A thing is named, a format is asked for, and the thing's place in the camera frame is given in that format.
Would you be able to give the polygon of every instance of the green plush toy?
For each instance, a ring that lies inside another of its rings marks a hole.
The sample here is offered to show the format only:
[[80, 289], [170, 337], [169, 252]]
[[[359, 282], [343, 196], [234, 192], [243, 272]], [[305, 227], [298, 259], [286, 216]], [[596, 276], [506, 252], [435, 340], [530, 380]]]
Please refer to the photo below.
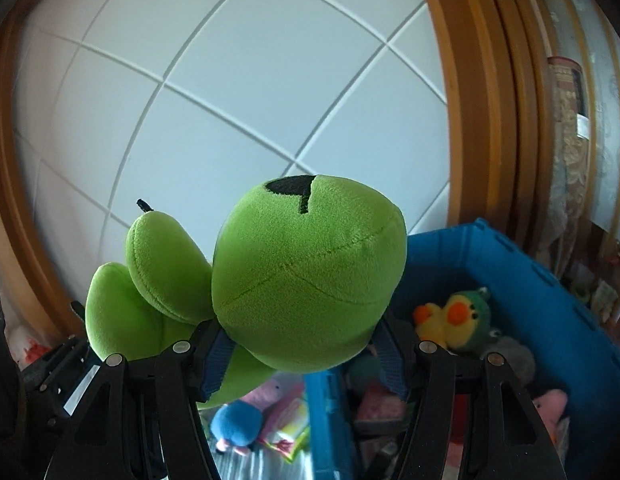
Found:
[[236, 343], [218, 392], [230, 402], [274, 371], [315, 372], [367, 345], [405, 266], [399, 209], [345, 178], [291, 176], [261, 184], [236, 205], [213, 265], [170, 216], [132, 225], [126, 266], [105, 264], [86, 304], [101, 359], [156, 355], [218, 318]]

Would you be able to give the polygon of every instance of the pink plush toy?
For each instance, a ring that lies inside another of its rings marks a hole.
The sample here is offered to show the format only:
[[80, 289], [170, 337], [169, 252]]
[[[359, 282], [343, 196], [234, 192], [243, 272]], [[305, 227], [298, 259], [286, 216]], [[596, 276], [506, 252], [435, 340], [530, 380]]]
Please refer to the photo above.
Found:
[[250, 454], [252, 444], [261, 431], [263, 412], [283, 397], [281, 385], [269, 379], [241, 399], [223, 405], [215, 413], [210, 431], [216, 438], [216, 449], [226, 452], [234, 448], [240, 455]]
[[534, 400], [536, 411], [541, 415], [552, 442], [556, 444], [556, 427], [568, 405], [568, 394], [561, 390], [550, 390]]

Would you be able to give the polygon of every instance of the blue crate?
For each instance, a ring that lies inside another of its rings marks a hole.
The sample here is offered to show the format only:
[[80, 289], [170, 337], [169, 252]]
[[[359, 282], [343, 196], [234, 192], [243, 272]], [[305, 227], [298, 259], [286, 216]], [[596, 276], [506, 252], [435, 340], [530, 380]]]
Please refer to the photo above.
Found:
[[[408, 237], [408, 259], [390, 308], [411, 319], [417, 305], [444, 304], [458, 290], [487, 286], [494, 326], [534, 352], [539, 390], [568, 393], [566, 473], [586, 480], [620, 431], [620, 351], [589, 310], [547, 270], [483, 220]], [[317, 480], [351, 480], [351, 430], [339, 411], [338, 370], [306, 376]]]

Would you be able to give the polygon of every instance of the blue plush toy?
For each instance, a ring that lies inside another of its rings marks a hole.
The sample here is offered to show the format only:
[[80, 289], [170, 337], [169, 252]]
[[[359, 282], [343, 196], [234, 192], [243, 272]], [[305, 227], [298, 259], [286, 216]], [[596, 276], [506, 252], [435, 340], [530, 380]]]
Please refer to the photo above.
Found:
[[210, 431], [216, 438], [216, 449], [226, 452], [231, 447], [240, 455], [250, 453], [261, 431], [263, 412], [283, 397], [278, 381], [267, 380], [246, 396], [223, 405], [215, 413]]

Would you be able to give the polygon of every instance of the white tiled ceiling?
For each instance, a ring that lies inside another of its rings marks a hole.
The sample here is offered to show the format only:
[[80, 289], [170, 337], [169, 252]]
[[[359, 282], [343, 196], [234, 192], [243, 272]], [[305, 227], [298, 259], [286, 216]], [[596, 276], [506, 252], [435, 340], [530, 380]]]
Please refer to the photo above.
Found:
[[442, 227], [445, 88], [424, 0], [43, 0], [23, 35], [16, 146], [37, 228], [82, 300], [136, 200], [211, 258], [277, 176], [355, 178]]

